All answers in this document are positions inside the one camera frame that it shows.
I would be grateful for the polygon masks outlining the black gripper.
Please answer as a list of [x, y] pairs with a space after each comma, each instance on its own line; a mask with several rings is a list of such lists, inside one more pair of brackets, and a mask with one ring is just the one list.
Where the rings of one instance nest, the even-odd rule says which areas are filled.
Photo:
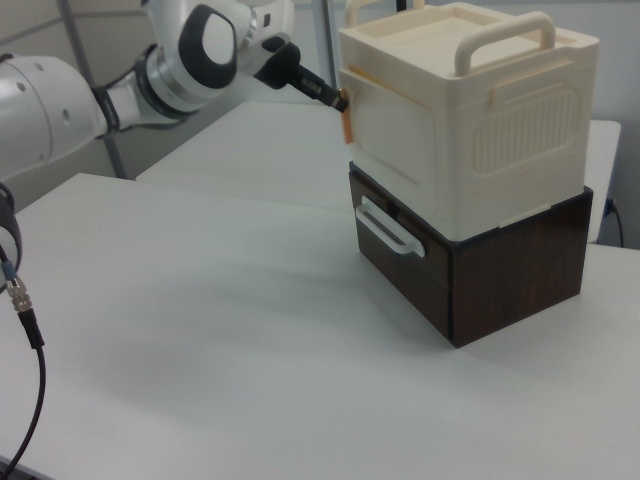
[[301, 52], [292, 42], [279, 36], [264, 40], [263, 50], [271, 53], [268, 61], [253, 77], [278, 90], [286, 85], [294, 86], [307, 97], [343, 113], [349, 106], [348, 99], [321, 77], [300, 65]]

